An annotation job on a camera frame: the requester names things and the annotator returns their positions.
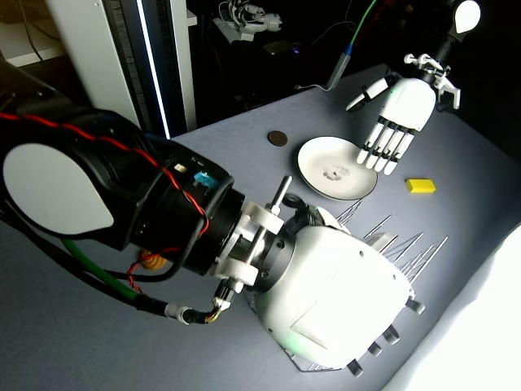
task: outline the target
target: white plate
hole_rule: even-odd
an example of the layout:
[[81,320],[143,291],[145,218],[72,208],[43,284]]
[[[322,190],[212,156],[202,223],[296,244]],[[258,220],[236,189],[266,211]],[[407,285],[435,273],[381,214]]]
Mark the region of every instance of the white plate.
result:
[[299,151],[304,180],[318,193],[334,200],[358,200],[371,193],[378,175],[357,163],[360,148],[336,137],[309,140]]

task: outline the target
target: blue sticker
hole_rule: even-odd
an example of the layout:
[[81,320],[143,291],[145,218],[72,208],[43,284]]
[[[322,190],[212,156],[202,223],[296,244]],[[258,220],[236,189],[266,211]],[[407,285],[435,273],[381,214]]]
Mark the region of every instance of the blue sticker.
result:
[[219,184],[219,182],[216,179],[210,177],[203,171],[199,171],[196,175],[194,175],[194,179],[196,182],[202,184],[203,186],[206,186],[209,189],[214,189]]

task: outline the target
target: light strip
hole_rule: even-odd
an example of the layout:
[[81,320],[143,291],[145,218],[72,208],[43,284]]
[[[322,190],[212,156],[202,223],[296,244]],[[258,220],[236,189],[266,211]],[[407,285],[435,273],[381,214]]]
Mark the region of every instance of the light strip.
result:
[[166,135],[166,138],[170,138],[169,125],[167,124],[167,121],[166,121],[166,115],[164,114],[163,99],[161,98],[160,83],[157,80],[157,73],[155,73],[154,55],[152,54],[150,38],[148,37],[148,28],[147,28],[147,20],[145,19],[145,11],[143,10],[142,0],[138,0],[137,3],[138,3],[139,21],[141,22],[141,30],[143,31],[143,36],[145,37],[145,47],[147,48],[148,63],[150,64],[150,70],[152,72],[152,80],[154,81],[155,96],[157,97],[157,102],[160,105],[160,112],[161,112],[161,119],[163,120],[164,133]]

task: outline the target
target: orange object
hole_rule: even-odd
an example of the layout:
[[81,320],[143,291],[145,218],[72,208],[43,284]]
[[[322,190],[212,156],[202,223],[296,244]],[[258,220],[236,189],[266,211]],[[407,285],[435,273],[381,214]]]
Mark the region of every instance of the orange object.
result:
[[166,265],[168,260],[159,254],[152,254],[150,251],[143,249],[141,251],[141,266],[148,270],[159,270]]

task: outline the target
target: cable connector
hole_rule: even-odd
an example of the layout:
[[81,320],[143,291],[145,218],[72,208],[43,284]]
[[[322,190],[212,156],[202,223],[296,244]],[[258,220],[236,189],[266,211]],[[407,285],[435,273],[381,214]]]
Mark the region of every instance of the cable connector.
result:
[[188,325],[189,323],[182,317],[186,310],[190,310],[190,307],[168,303],[166,307],[164,307],[164,316],[168,319],[177,320],[179,323]]

